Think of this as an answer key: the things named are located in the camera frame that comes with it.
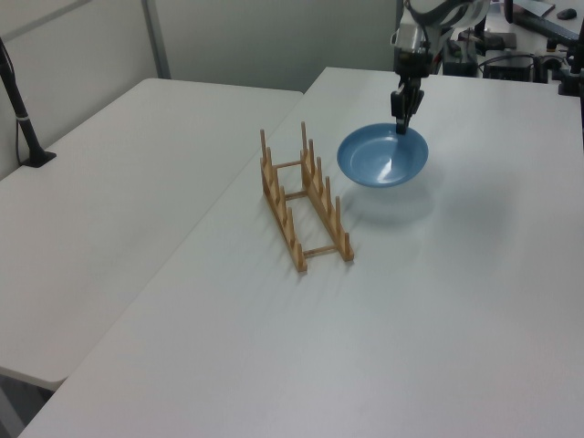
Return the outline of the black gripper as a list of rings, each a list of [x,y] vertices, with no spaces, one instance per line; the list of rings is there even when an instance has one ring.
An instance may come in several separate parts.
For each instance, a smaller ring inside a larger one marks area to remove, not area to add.
[[[428,78],[432,67],[432,53],[429,50],[411,51],[396,47],[395,72],[400,77],[399,90],[391,94],[391,115],[396,120],[396,132],[405,134],[409,120],[421,105],[424,91],[423,78]],[[409,104],[404,93],[408,90]]]

